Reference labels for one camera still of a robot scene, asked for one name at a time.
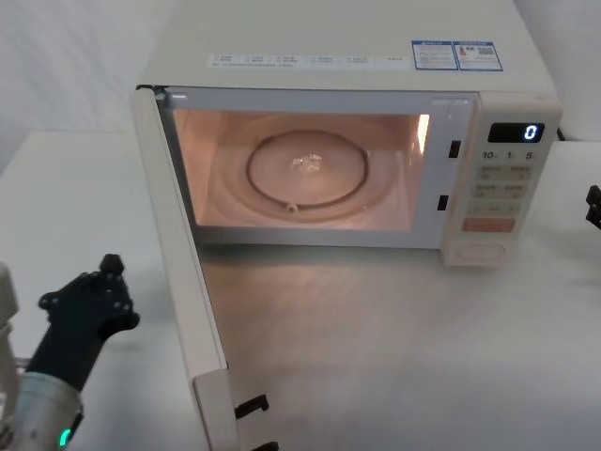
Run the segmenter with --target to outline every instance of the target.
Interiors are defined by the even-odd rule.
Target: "open microwave door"
[[[189,383],[211,451],[239,450],[227,362],[152,90],[131,96]]]
[[[168,86],[196,244],[439,249],[473,93]]]

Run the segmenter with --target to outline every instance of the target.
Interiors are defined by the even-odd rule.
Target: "microwave door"
[[[162,119],[161,102],[147,88],[131,96],[188,381],[211,451],[239,450],[227,363],[169,151],[177,138],[168,136],[175,130]]]

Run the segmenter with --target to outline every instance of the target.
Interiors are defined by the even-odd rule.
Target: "white microwave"
[[[423,248],[500,266],[562,115],[505,0],[183,0],[132,105],[220,451],[238,438],[199,245]]]

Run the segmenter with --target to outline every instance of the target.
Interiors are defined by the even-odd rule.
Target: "green indicator light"
[[[69,442],[69,437],[71,435],[71,429],[63,430],[63,433],[60,434],[60,439],[58,439],[58,446],[61,448],[66,448],[67,443]]]

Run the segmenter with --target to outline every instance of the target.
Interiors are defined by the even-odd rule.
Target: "warning sticker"
[[[450,40],[413,40],[417,70],[457,70],[457,60]]]
[[[219,69],[410,70],[407,56],[329,54],[210,54],[207,65]]]
[[[503,70],[495,44],[492,42],[456,40],[453,47],[461,70]]]

